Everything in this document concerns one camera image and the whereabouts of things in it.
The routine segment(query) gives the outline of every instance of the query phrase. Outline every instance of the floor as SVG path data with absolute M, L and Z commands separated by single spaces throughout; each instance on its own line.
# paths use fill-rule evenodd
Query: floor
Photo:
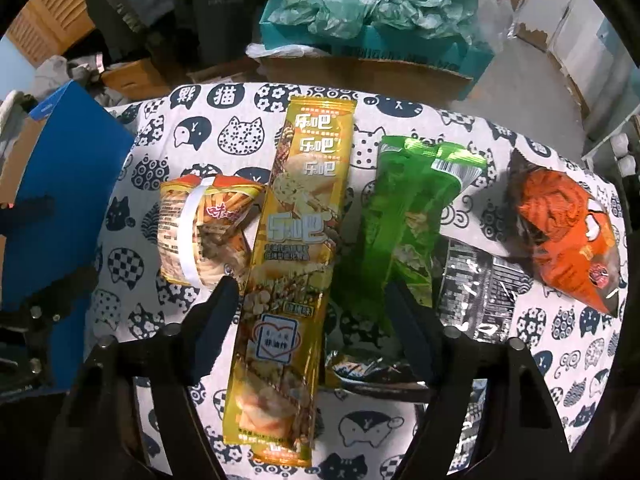
M 586 134 L 580 109 L 564 76 L 545 53 L 522 40 L 508 40 L 462 102 L 450 107 L 487 118 L 579 161 Z

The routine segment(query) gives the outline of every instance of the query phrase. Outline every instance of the gold snack bag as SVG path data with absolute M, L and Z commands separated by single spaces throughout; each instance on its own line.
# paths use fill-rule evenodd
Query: gold snack bag
M 255 239 L 223 437 L 276 463 L 291 459 L 280 449 L 308 460 L 355 106 L 292 97 Z

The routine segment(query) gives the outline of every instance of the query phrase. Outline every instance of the heart logo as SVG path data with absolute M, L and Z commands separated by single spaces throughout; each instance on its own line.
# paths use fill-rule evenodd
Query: heart logo
M 263 328 L 270 328 L 273 329 L 276 332 L 279 333 L 289 333 L 291 338 L 294 340 L 292 345 L 290 346 L 290 348 L 282 350 L 282 351 L 277 351 L 277 352 L 273 352 L 273 348 L 271 346 L 267 346 L 265 345 L 266 340 L 263 341 L 262 338 L 260 337 L 260 331 Z M 288 354 L 291 354 L 293 352 L 295 352 L 299 346 L 300 346 L 300 334 L 298 332 L 294 332 L 294 329 L 290 326 L 277 326 L 274 323 L 271 322 L 267 322 L 267 321 L 261 321 L 260 323 L 256 323 L 254 325 L 254 332 L 253 332 L 253 336 L 252 336 L 253 341 L 257 341 L 260 344 L 260 350 L 262 352 L 264 352 L 265 354 L 267 354 L 270 358 L 277 360 L 279 358 L 282 358 Z

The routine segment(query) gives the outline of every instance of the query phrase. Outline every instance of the barcode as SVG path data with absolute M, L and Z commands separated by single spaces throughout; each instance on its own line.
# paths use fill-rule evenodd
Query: barcode
M 435 159 L 431 167 L 434 170 L 448 173 L 458 179 L 460 181 L 461 190 L 465 190 L 467 186 L 471 184 L 476 178 L 478 178 L 482 173 L 480 168 L 476 168 L 475 166 L 456 164 L 455 162 L 441 160 L 440 158 Z

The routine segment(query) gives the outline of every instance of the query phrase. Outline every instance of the cat pattern tablecloth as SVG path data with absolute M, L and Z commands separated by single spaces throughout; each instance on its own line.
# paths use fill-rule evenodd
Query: cat pattern tablecloth
M 497 124 L 381 95 L 222 82 L 183 86 L 163 99 L 112 108 L 114 117 L 136 139 L 113 189 L 98 238 L 95 265 L 99 282 L 86 314 L 86 348 L 105 334 L 115 334 L 120 341 L 149 338 L 165 323 L 179 322 L 192 304 L 208 296 L 208 290 L 167 283 L 159 273 L 159 186 L 188 173 L 235 174 L 266 183 L 289 98 L 296 94 L 358 101 L 341 231 L 347 248 L 355 241 L 362 205 L 373 192 L 378 145 L 385 134 L 411 136 L 427 143 L 450 140 L 484 156 L 486 171 L 445 209 L 441 225 L 444 235 L 493 254 L 506 255 L 512 250 L 502 197 L 514 148 L 537 164 L 567 172 L 609 209 L 622 262 L 620 318 L 604 316 L 535 281 L 528 292 L 519 295 L 511 325 L 510 335 L 519 336 L 530 347 L 573 449 L 607 382 L 625 306 L 626 237 L 614 186 L 553 149 Z M 246 229 L 250 244 L 256 227 L 253 222 Z M 334 314 L 332 337 L 370 349 L 394 344 L 370 322 Z M 236 326 L 232 325 L 211 374 L 191 389 L 210 444 L 230 478 L 392 477 L 417 427 L 419 407 L 412 404 L 342 391 L 320 392 L 313 467 L 307 469 L 267 465 L 256 460 L 247 446 L 226 446 L 222 416 L 235 334 Z M 151 463 L 169 472 L 148 381 L 143 378 L 138 380 L 138 397 Z M 452 470 L 468 463 L 483 400 L 484 384 L 476 381 Z

